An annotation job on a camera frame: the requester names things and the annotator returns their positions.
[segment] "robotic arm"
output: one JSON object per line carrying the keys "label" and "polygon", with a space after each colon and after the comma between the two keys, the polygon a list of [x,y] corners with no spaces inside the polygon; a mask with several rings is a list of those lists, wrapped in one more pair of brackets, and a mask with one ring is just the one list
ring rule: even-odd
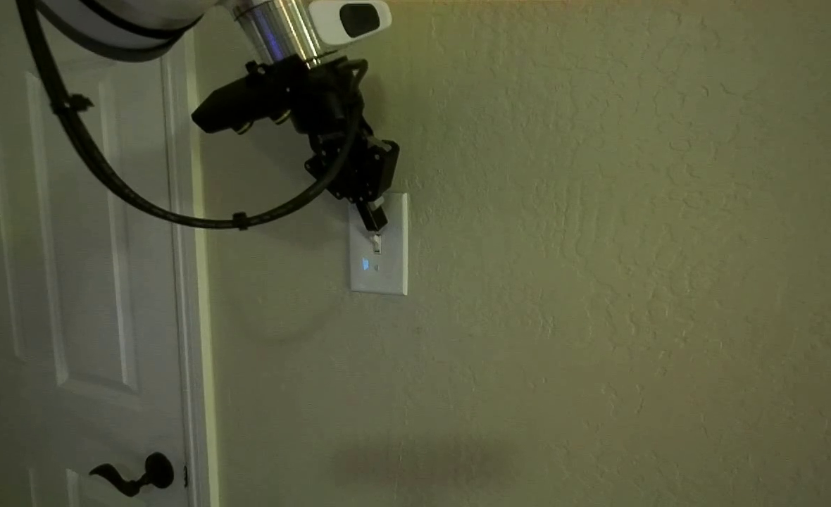
{"label": "robotic arm", "polygon": [[[16,0],[16,4],[51,106],[73,148],[130,206],[176,224],[251,227],[288,217],[328,189],[334,196],[354,202],[372,233],[386,224],[380,202],[392,185],[399,147],[378,140],[362,120],[358,85],[365,62],[337,55],[340,47],[392,24],[386,0]],[[233,14],[262,62],[247,62],[241,78],[214,90],[195,110],[195,124],[206,131],[241,131],[258,117],[293,117],[313,147],[306,171],[316,183],[254,217],[200,218],[171,213],[134,193],[107,166],[85,130],[79,113],[89,100],[68,93],[35,17],[42,11],[45,20],[93,52],[145,62],[164,55],[214,4]]]}

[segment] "black cable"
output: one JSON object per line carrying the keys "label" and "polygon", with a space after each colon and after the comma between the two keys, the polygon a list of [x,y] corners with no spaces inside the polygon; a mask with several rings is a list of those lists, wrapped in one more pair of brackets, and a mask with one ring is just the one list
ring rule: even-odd
{"label": "black cable", "polygon": [[152,213],[158,218],[175,223],[175,224],[189,224],[189,227],[254,227],[254,224],[265,224],[272,218],[282,218],[288,213],[296,213],[299,207],[304,207],[306,202],[313,202],[317,193],[323,193],[323,189],[340,173],[354,140],[358,140],[358,130],[362,124],[359,117],[359,106],[354,110],[354,114],[350,117],[342,142],[328,166],[328,171],[323,171],[323,178],[317,178],[313,185],[306,185],[300,193],[296,193],[293,200],[262,210],[262,213],[233,213],[230,218],[207,218],[207,217],[189,217],[189,213],[175,213],[168,207],[159,207],[155,202],[148,202],[145,196],[141,196],[127,180],[120,180],[116,173],[116,169],[107,162],[104,151],[95,147],[89,130],[82,124],[79,113],[85,113],[89,106],[89,100],[85,96],[71,96],[59,68],[54,62],[54,52],[47,47],[45,31],[42,31],[42,20],[35,11],[35,0],[16,0],[16,11],[19,11],[19,23],[21,23],[21,33],[27,40],[27,49],[35,62],[40,78],[45,85],[51,110],[57,113],[61,130],[68,131],[73,148],[79,151],[79,158],[85,161],[85,166],[116,193],[120,196],[127,206]]}

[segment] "door lever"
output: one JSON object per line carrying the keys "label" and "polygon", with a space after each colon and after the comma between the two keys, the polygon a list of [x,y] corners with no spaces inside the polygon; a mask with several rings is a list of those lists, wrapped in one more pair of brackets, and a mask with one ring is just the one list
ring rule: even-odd
{"label": "door lever", "polygon": [[165,489],[175,479],[175,469],[164,454],[152,454],[144,459],[144,476],[137,482],[123,482],[123,476],[113,465],[97,465],[95,469],[89,469],[89,476],[107,479],[123,496],[137,496],[137,489],[145,483]]}

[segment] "painted wall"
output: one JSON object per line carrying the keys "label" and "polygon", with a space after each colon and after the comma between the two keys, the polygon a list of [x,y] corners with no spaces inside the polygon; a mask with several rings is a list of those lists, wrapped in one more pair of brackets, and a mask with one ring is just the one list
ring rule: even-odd
{"label": "painted wall", "polygon": [[[395,11],[414,293],[328,196],[207,235],[224,504],[831,504],[831,0]],[[306,185],[289,126],[202,148],[210,210]]]}

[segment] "white door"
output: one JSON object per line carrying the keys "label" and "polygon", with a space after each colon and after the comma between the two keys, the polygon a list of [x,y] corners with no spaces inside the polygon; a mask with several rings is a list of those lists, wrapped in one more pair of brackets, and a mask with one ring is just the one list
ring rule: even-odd
{"label": "white door", "polygon": [[[113,65],[54,33],[65,78],[123,178],[168,202],[164,62]],[[113,200],[47,113],[0,0],[0,507],[185,507],[189,461],[175,227]],[[176,469],[123,497],[88,476]]]}

